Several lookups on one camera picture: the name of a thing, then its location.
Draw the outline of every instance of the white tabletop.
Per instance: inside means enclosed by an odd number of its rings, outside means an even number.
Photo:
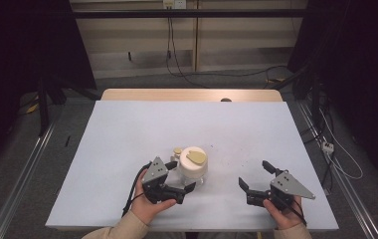
[[[270,189],[267,160],[288,169],[315,196],[303,199],[310,230],[338,225],[286,103],[97,102],[47,226],[113,226],[139,168],[174,147],[199,146],[209,158],[204,185],[160,213],[152,231],[261,231],[275,227],[265,208],[247,205],[251,189]],[[177,172],[166,183],[178,185]]]

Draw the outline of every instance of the black curtain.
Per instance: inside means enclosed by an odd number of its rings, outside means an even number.
[[[345,3],[348,11],[341,15],[342,24],[336,29],[327,53],[320,56],[325,64],[318,74],[353,136],[378,168],[378,1]],[[310,52],[306,45],[319,33],[309,25],[322,27],[310,19],[304,23],[304,32],[300,33],[290,60],[294,71]]]
[[[0,0],[0,146],[20,97],[36,92],[44,75],[94,89],[90,62],[68,0]],[[64,85],[53,83],[61,88]]]

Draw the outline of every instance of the black cable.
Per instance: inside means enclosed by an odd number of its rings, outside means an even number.
[[[290,0],[290,10],[292,8],[292,0]],[[293,18],[291,18],[291,25],[293,26],[293,33],[294,33],[294,36],[295,38],[297,39],[297,32],[295,31],[295,26],[294,26],[294,21],[293,21]]]
[[[327,112],[326,113],[328,114],[329,120],[330,120],[330,130],[331,130],[332,134],[334,134],[334,121],[332,119],[332,115],[331,115],[331,112],[330,112],[329,101],[327,101]],[[332,135],[331,135],[331,139],[330,139],[329,142],[334,145],[334,137]],[[321,180],[321,186],[323,187],[323,184],[325,183],[325,180],[326,180],[326,176],[327,176],[327,174],[329,172],[329,174],[330,174],[330,186],[329,186],[329,190],[331,191],[332,190],[332,186],[333,186],[333,179],[332,179],[333,175],[332,175],[332,171],[330,170],[330,167],[331,167],[332,162],[334,161],[335,149],[334,149],[334,151],[331,154],[331,160],[329,162],[326,160],[325,154],[323,153],[323,151],[321,151],[321,152],[322,152],[322,156],[323,156],[323,158],[324,158],[324,160],[325,160],[325,162],[327,164],[324,176],[323,176],[323,178]]]
[[[136,198],[138,198],[138,197],[140,197],[140,196],[142,196],[143,194],[145,194],[144,192],[142,192],[142,193],[139,193],[139,195],[137,195],[137,196],[135,196],[135,197],[133,197],[133,199],[132,199],[132,203],[133,203],[133,201],[136,199]]]
[[[171,71],[170,71],[170,68],[168,66],[168,56],[167,56],[167,59],[166,59],[166,64],[167,64],[167,70],[168,72],[172,75],[172,76],[175,76],[175,77],[183,77],[183,79],[189,83],[189,84],[192,84],[193,86],[197,86],[197,87],[201,87],[201,88],[205,88],[205,89],[209,89],[208,87],[204,86],[204,85],[201,85],[201,84],[197,84],[197,83],[194,83],[192,81],[190,81],[189,79],[186,78],[186,76],[182,73],[181,69],[180,69],[180,66],[179,66],[179,62],[177,61],[177,55],[176,55],[176,46],[174,44],[174,29],[173,29],[173,20],[171,18],[168,18],[168,43],[167,43],[167,53],[170,51],[170,35],[171,35],[171,42],[173,44],[173,54],[174,54],[174,60],[176,62],[176,65],[177,65],[177,69],[179,70],[179,73],[180,75],[176,75],[176,74],[173,74]]]
[[[304,226],[307,225],[306,223],[306,220],[304,219],[304,216],[303,216],[303,210],[301,209],[301,206],[297,203],[297,206],[300,208],[300,211],[301,211],[301,215],[300,213],[298,213],[296,210],[294,210],[291,206],[287,205],[287,203],[285,203],[281,198],[275,196],[273,198],[276,198],[280,203],[282,203],[288,210],[290,210],[292,213],[294,213],[300,220],[301,222],[303,222]]]
[[[146,165],[143,165],[138,173],[136,174],[136,177],[133,181],[133,184],[132,184],[132,187],[130,188],[130,193],[129,193],[129,197],[127,198],[127,202],[126,202],[126,205],[124,206],[123,208],[123,214],[121,214],[121,217],[123,217],[130,209],[130,205],[132,204],[133,200],[136,199],[138,196],[142,195],[142,194],[139,194],[137,195],[135,198],[132,199],[132,195],[133,195],[133,190],[135,189],[135,186],[136,186],[136,182],[137,182],[137,179],[139,178],[140,174],[142,173],[142,171],[146,168],[148,168],[149,166],[151,165],[151,162],[149,162],[148,164]]]
[[[302,135],[304,135],[305,133],[307,133],[308,131],[310,131],[313,128],[314,128],[314,125],[310,126],[307,129],[304,129],[304,130],[300,131],[298,134],[300,134],[300,136],[302,136]]]
[[[177,69],[179,70],[179,73],[180,75],[177,75],[177,74],[174,74],[170,71],[170,67],[168,65],[168,54],[167,54],[167,58],[166,58],[166,65],[167,65],[167,71],[170,73],[170,75],[174,76],[174,77],[183,77],[185,79],[186,82],[192,84],[192,85],[195,85],[195,86],[198,86],[198,87],[202,87],[202,88],[207,88],[203,85],[200,85],[200,84],[196,84],[196,83],[193,83],[191,81],[189,81],[186,77],[190,77],[190,76],[219,76],[219,77],[248,77],[248,76],[254,76],[254,75],[258,75],[258,74],[261,74],[261,73],[266,73],[267,74],[267,84],[266,86],[264,87],[264,89],[267,87],[268,83],[269,83],[269,76],[268,76],[268,71],[269,70],[272,70],[272,69],[275,69],[275,68],[287,68],[287,66],[274,66],[274,67],[269,67],[265,70],[261,70],[261,71],[258,71],[258,72],[254,72],[254,73],[246,73],[246,74],[240,74],[240,75],[232,75],[232,74],[220,74],[220,73],[189,73],[189,74],[183,74],[181,69],[180,69],[180,66],[179,66],[179,62],[177,61],[177,56],[176,56],[176,47],[175,47],[175,43],[174,43],[174,29],[173,29],[173,20],[171,18],[168,18],[168,42],[167,42],[167,53],[170,52],[170,39],[171,39],[171,42],[172,42],[172,45],[173,45],[173,54],[174,54],[174,59],[175,59],[175,62],[176,62],[176,65],[177,65]]]
[[[308,143],[310,143],[310,142],[312,142],[312,141],[317,140],[318,138],[320,138],[320,137],[322,136],[324,130],[325,130],[325,126],[323,126],[323,127],[319,130],[318,134],[317,134],[315,137],[313,137],[313,138],[311,138],[311,139],[308,139],[307,141],[304,141],[303,144],[308,144]]]

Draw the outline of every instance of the electrical cord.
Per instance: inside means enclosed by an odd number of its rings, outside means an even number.
[[[322,105],[319,105],[320,108],[323,109],[323,114],[322,116],[325,118],[326,116],[329,116],[329,119],[330,119],[330,122],[331,122],[331,127],[329,127],[328,129],[330,129],[332,132],[334,132],[334,121],[332,119],[332,115],[331,115],[331,111],[330,111],[330,100],[329,100],[329,97],[328,95],[323,95],[323,96],[319,96],[319,98],[325,98],[324,102]],[[311,96],[310,96],[310,90],[309,90],[309,93],[307,93],[307,99],[311,101]],[[303,135],[305,134],[309,129],[312,129],[314,128],[314,125],[312,125],[310,128],[308,129],[305,129],[303,131],[300,132],[300,135]],[[330,143],[334,144],[334,139],[333,137],[331,137],[331,140],[329,141]],[[331,159],[329,162],[326,160],[325,158],[325,154],[323,152],[323,150],[320,151],[321,154],[322,154],[322,158],[324,159],[325,163],[326,163],[326,169],[325,169],[325,172],[324,172],[324,175],[320,181],[320,184],[322,187],[324,187],[324,183],[325,183],[325,180],[327,178],[327,175],[329,173],[329,176],[330,176],[330,186],[329,186],[329,191],[332,190],[332,187],[333,187],[333,175],[332,175],[332,171],[330,170],[331,168],[331,164],[332,164],[332,161],[334,160],[334,156],[335,156],[335,149],[334,151],[332,152],[332,155],[331,155]]]
[[[168,64],[169,53],[170,53],[170,41],[171,41],[171,44],[173,46],[174,60],[176,62],[179,74],[172,73],[171,70],[170,70],[169,64]],[[258,72],[246,73],[246,74],[240,74],[240,75],[219,74],[219,73],[189,73],[189,74],[184,74],[181,71],[179,62],[177,60],[176,47],[175,47],[175,43],[174,43],[173,20],[171,18],[168,18],[168,42],[167,42],[166,65],[167,65],[167,71],[169,72],[170,75],[172,75],[174,77],[183,77],[186,82],[188,82],[188,83],[190,83],[190,84],[192,84],[194,86],[202,87],[202,88],[206,88],[206,89],[209,89],[209,88],[206,87],[206,86],[203,86],[201,84],[194,83],[194,82],[190,81],[189,79],[187,79],[187,77],[190,77],[190,76],[248,77],[248,76],[254,76],[254,75],[266,73],[266,77],[267,77],[266,80],[267,81],[266,81],[266,85],[264,86],[264,89],[265,89],[268,86],[269,81],[270,81],[270,79],[269,79],[269,70],[276,69],[276,68],[287,68],[287,66],[283,66],[283,65],[281,65],[281,66],[273,66],[273,67],[269,67],[269,68],[267,68],[265,70],[261,70],[261,71],[258,71]]]
[[[291,206],[287,205],[287,203],[285,203],[281,198],[279,198],[277,196],[273,197],[273,199],[274,198],[276,198],[282,205],[284,205],[288,210],[290,210],[292,213],[294,213],[301,220],[301,222],[304,224],[304,226],[307,225],[306,220],[304,219],[303,209],[301,209],[301,206],[296,201],[294,201],[294,202],[297,204],[298,208],[300,208],[301,214],[298,213],[296,210],[294,210]]]
[[[292,9],[292,0],[290,0],[290,10]],[[293,33],[295,38],[297,39],[297,32],[295,31],[294,21],[293,18],[291,18],[291,25],[293,26]]]
[[[121,214],[121,217],[123,217],[130,209],[130,205],[132,204],[133,200],[136,199],[137,197],[141,196],[143,193],[135,196],[133,199],[132,199],[132,195],[133,195],[133,190],[135,189],[135,186],[136,186],[136,183],[137,183],[137,179],[139,178],[140,174],[142,173],[143,170],[145,170],[146,168],[148,168],[149,166],[151,165],[151,162],[149,162],[148,164],[146,165],[143,165],[138,173],[136,174],[136,177],[135,179],[133,180],[133,184],[132,184],[132,187],[130,188],[130,193],[129,193],[129,197],[127,198],[127,202],[126,202],[126,205],[124,206],[123,208],[123,214]]]
[[[347,155],[353,160],[353,162],[357,165],[357,167],[359,168],[360,170],[360,175],[359,176],[352,176],[350,174],[348,174],[347,172],[345,172],[339,165],[337,165],[337,163],[334,162],[333,159],[331,159],[331,157],[329,158],[329,160],[334,164],[334,167],[337,168],[341,173],[343,173],[345,176],[347,177],[350,177],[352,179],[360,179],[363,177],[363,170],[362,168],[360,167],[359,163],[354,159],[354,157],[341,145],[341,143],[337,140],[337,138],[335,137],[334,133],[331,131],[331,129],[329,128],[329,125],[328,125],[328,121],[326,120],[326,118],[324,117],[323,118],[324,121],[325,121],[325,124],[327,125],[328,127],[328,130],[329,130],[329,133],[331,134],[332,138],[334,139],[334,141],[344,150],[344,152],[347,153]]]
[[[319,98],[325,98],[324,102],[322,104],[319,104],[319,108],[323,108],[324,109],[324,112],[323,112],[323,116],[325,117],[326,115],[329,115],[330,119],[331,119],[331,125],[333,127],[333,121],[332,121],[332,116],[331,114],[329,113],[329,97],[328,95],[323,95],[323,96],[319,96]],[[311,101],[311,96],[310,96],[310,90],[309,92],[307,93],[307,99]],[[320,137],[322,136],[322,134],[324,133],[325,131],[325,124],[321,121],[320,123],[322,123],[322,125],[319,125],[318,128],[318,134],[307,140],[307,141],[304,141],[303,144],[308,144],[312,141],[315,141],[316,139],[320,139]],[[300,133],[300,135],[304,135],[305,133],[307,132],[307,129],[302,131]]]
[[[176,74],[173,74],[171,71],[170,71],[170,68],[168,66],[168,53],[170,51],[170,36],[171,36],[171,42],[173,44],[173,54],[174,54],[174,60],[176,62],[176,65],[177,65],[177,69],[179,70],[179,73],[180,75],[176,75]],[[197,83],[194,83],[192,81],[190,81],[189,79],[186,78],[186,76],[182,73],[182,70],[180,69],[180,66],[179,66],[179,62],[177,61],[177,55],[176,55],[176,46],[174,44],[174,29],[173,29],[173,20],[171,18],[168,18],[168,43],[167,43],[167,58],[166,58],[166,64],[167,64],[167,70],[168,72],[172,75],[172,76],[175,76],[175,77],[183,77],[183,79],[193,85],[193,86],[197,86],[197,87],[201,87],[201,88],[205,88],[205,89],[209,89],[208,87],[204,86],[204,85],[201,85],[201,84],[197,84]]]
[[[309,128],[307,129],[304,129],[302,131],[300,131],[298,134],[300,134],[300,136],[304,135],[305,133],[309,132],[311,129],[313,129],[313,125],[310,126]]]

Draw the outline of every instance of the power outlet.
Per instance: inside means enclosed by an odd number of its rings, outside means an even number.
[[[321,149],[324,152],[327,152],[329,154],[332,154],[334,152],[334,144],[329,143],[327,141],[323,141],[321,145]]]
[[[174,0],[174,9],[186,9],[186,0]]]
[[[174,9],[174,0],[163,0],[164,9]]]

